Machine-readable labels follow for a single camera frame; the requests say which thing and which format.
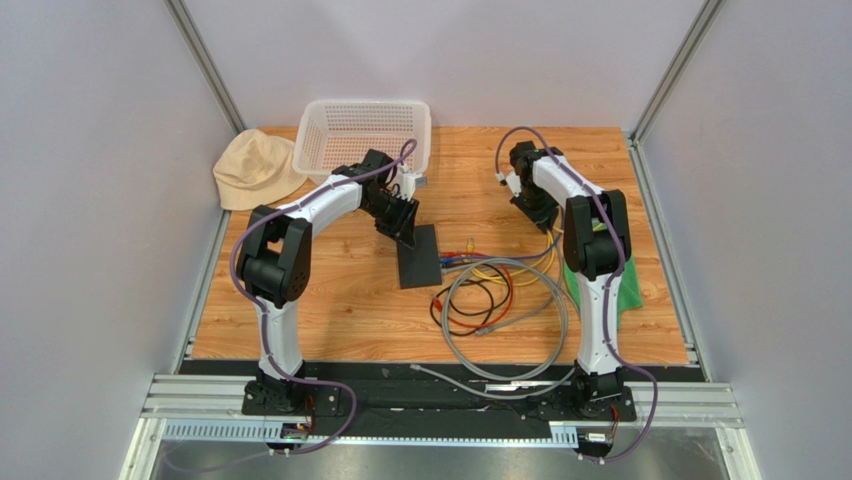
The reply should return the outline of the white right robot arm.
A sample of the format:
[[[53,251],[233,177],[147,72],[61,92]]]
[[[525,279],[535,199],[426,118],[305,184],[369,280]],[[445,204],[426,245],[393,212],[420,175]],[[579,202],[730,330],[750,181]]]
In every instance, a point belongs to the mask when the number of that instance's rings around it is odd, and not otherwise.
[[[564,214],[563,258],[576,276],[581,341],[570,380],[569,405],[584,419],[612,412],[624,391],[625,366],[618,354],[618,294],[631,255],[625,195],[605,190],[555,151],[531,141],[510,151],[506,182],[512,202],[541,228]]]

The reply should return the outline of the black network switch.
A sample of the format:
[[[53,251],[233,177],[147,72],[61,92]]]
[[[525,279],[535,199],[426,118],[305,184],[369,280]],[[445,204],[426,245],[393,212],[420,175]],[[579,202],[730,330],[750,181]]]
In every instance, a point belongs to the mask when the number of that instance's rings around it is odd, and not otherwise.
[[[401,289],[441,285],[443,275],[434,224],[414,228],[415,246],[397,243],[397,272]]]

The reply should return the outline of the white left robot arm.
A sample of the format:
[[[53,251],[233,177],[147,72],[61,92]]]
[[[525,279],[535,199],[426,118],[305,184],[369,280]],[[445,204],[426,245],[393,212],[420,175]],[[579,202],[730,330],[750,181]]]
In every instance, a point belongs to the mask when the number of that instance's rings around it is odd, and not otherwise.
[[[304,376],[298,335],[298,302],[310,280],[318,233],[362,210],[380,234],[415,247],[417,180],[404,163],[416,147],[416,140],[406,140],[395,158],[370,149],[361,162],[336,168],[305,196],[252,211],[229,262],[235,287],[255,306],[261,338],[259,372],[246,386],[244,412],[295,413],[305,406],[310,388],[322,384]]]

